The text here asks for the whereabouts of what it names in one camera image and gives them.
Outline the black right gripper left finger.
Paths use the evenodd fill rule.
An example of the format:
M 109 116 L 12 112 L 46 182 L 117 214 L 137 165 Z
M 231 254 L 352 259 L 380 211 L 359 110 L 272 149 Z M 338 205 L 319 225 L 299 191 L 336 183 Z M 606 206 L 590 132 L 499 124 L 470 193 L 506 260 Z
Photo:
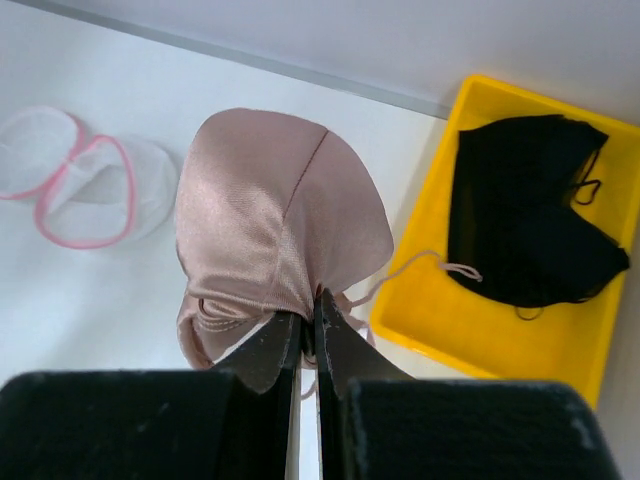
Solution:
M 5 479 L 294 479 L 302 321 L 208 370 L 37 371 L 1 391 Z

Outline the pink satin bra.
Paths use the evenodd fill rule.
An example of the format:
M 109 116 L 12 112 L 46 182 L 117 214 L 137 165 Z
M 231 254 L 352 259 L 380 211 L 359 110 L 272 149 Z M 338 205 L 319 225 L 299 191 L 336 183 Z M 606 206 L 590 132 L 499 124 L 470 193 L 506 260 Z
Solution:
M 208 369 L 279 312 L 305 320 L 330 291 L 344 315 L 353 285 L 394 243 L 378 190 L 336 133 L 283 113 L 234 108 L 197 131 L 181 172 L 176 250 L 187 285 L 177 335 Z

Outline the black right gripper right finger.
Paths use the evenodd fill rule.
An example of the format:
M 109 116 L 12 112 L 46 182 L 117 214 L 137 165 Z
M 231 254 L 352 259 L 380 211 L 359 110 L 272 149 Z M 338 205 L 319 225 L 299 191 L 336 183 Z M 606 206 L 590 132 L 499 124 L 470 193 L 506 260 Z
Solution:
M 600 426 L 571 387 L 417 380 L 314 304 L 321 474 L 326 479 L 616 479 Z

